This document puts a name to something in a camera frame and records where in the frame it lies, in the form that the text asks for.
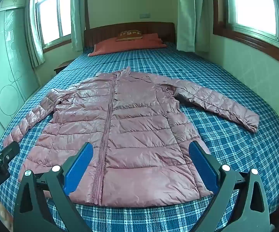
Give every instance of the blue gripper pad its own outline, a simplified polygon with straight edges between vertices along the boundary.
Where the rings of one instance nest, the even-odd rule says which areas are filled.
[[[219,192],[219,177],[216,171],[213,169],[213,166],[204,156],[204,151],[202,152],[201,149],[202,148],[200,148],[200,145],[196,141],[191,142],[189,145],[189,156],[195,165],[196,170],[201,176],[206,188],[216,194]]]
[[[94,149],[90,143],[87,143],[64,177],[63,191],[67,196],[76,190],[93,155]]]

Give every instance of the nightstand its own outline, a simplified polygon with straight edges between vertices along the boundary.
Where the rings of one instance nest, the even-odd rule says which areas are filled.
[[[72,63],[75,59],[66,61],[64,63],[62,63],[61,65],[59,65],[56,69],[54,69],[54,71],[56,72],[56,74],[58,74],[60,71],[62,71],[63,69],[65,69],[70,63]]]

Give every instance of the pillowcase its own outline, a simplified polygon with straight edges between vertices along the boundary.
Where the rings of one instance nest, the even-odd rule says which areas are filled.
[[[88,56],[104,55],[109,53],[139,50],[139,49],[157,49],[166,48],[157,33],[144,34],[143,38],[130,41],[116,41],[117,37],[113,37],[94,45],[94,52]]]
[[[119,33],[116,41],[127,41],[127,40],[135,40],[143,38],[142,32],[137,30],[125,31]]]

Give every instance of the electrical outlet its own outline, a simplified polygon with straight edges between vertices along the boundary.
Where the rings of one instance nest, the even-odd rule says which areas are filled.
[[[140,18],[150,18],[150,13],[140,14]]]

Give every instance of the red pillow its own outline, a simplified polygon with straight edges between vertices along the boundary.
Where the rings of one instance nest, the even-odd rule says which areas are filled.
[[[113,37],[94,45],[94,52],[88,56],[103,55],[122,51],[139,50],[139,49],[157,49],[166,48],[157,33],[144,34],[142,39],[116,41],[117,37]]]

